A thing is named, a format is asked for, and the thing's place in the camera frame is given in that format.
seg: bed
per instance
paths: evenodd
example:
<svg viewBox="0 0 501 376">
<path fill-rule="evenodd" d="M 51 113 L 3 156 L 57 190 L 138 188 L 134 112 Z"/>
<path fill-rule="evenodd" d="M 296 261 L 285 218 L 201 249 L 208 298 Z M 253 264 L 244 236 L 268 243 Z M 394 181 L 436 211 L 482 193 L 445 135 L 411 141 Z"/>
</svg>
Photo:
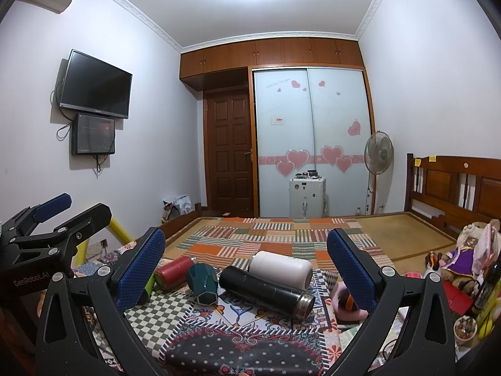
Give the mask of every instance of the bed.
<svg viewBox="0 0 501 376">
<path fill-rule="evenodd" d="M 152 355 L 173 374 L 321 375 L 341 355 L 329 298 L 337 271 L 327 254 L 327 233 L 341 227 L 380 266 L 393 265 L 400 273 L 422 272 L 429 250 L 448 251 L 464 225 L 501 215 L 495 202 L 498 195 L 501 160 L 416 159 L 408 154 L 405 211 L 401 213 L 263 219 L 208 216 L 211 213 L 198 205 L 191 214 L 160 227 L 167 238 L 160 264 L 196 256 L 199 262 L 218 268 L 246 269 L 251 255 L 259 250 L 307 259 L 315 269 L 310 291 L 317 302 L 312 314 L 303 323 L 294 323 L 223 290 L 217 306 L 197 306 L 191 291 L 183 286 L 173 292 L 154 290 L 148 304 L 125 315 Z M 80 266 L 79 275 L 112 264 L 133 246 L 130 243 Z M 91 312 L 88 319 L 103 356 L 119 368 Z"/>
</svg>

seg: wall-mounted tv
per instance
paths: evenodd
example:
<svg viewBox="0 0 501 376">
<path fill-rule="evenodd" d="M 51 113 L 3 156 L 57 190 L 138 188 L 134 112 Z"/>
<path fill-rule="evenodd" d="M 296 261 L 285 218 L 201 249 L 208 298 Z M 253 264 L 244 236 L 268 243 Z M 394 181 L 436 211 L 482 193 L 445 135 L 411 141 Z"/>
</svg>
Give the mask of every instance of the wall-mounted tv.
<svg viewBox="0 0 501 376">
<path fill-rule="evenodd" d="M 72 50 L 59 105 L 128 119 L 131 81 L 129 72 Z"/>
</svg>

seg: wooden cabinet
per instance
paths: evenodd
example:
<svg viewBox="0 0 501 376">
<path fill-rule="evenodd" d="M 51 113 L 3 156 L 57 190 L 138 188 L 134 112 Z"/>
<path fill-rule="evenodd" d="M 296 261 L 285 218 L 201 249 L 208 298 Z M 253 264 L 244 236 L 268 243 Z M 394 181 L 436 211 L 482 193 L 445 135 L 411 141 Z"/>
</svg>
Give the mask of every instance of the wooden cabinet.
<svg viewBox="0 0 501 376">
<path fill-rule="evenodd" d="M 204 73 L 204 50 L 187 52 L 181 55 L 179 78 L 199 75 Z"/>
<path fill-rule="evenodd" d="M 228 45 L 216 45 L 204 49 L 204 73 L 222 71 L 230 67 Z"/>
<path fill-rule="evenodd" d="M 245 41 L 229 44 L 230 68 L 253 66 L 256 62 L 256 42 Z"/>
<path fill-rule="evenodd" d="M 315 64 L 340 64 L 336 40 L 332 38 L 310 38 Z"/>
<path fill-rule="evenodd" d="M 347 39 L 337 39 L 336 46 L 338 47 L 339 61 L 343 65 L 364 66 L 362 54 L 357 41 Z"/>
<path fill-rule="evenodd" d="M 313 62 L 309 38 L 284 38 L 283 42 L 287 64 L 311 64 Z"/>
<path fill-rule="evenodd" d="M 284 41 L 277 39 L 256 40 L 257 65 L 272 65 L 285 63 Z"/>
</svg>

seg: sliding wardrobe door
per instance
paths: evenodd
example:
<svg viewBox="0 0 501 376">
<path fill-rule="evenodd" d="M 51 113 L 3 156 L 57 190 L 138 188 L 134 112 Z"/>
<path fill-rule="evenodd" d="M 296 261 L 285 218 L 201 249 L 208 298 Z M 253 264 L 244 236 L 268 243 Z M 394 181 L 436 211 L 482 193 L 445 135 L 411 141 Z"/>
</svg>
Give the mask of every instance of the sliding wardrobe door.
<svg viewBox="0 0 501 376">
<path fill-rule="evenodd" d="M 308 69 L 317 171 L 326 179 L 326 216 L 362 214 L 369 172 L 364 148 L 371 136 L 363 74 L 349 69 Z"/>
<path fill-rule="evenodd" d="M 313 167 L 306 69 L 254 72 L 261 217 L 289 217 L 289 179 Z"/>
</svg>

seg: white suitcase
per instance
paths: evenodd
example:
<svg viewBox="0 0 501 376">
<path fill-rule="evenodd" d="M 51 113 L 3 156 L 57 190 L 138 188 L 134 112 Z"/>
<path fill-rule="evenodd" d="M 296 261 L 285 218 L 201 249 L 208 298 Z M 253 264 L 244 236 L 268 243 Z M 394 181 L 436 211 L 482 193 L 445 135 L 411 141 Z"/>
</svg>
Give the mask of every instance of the white suitcase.
<svg viewBox="0 0 501 376">
<path fill-rule="evenodd" d="M 289 181 L 289 218 L 324 217 L 325 178 L 292 178 Z"/>
</svg>

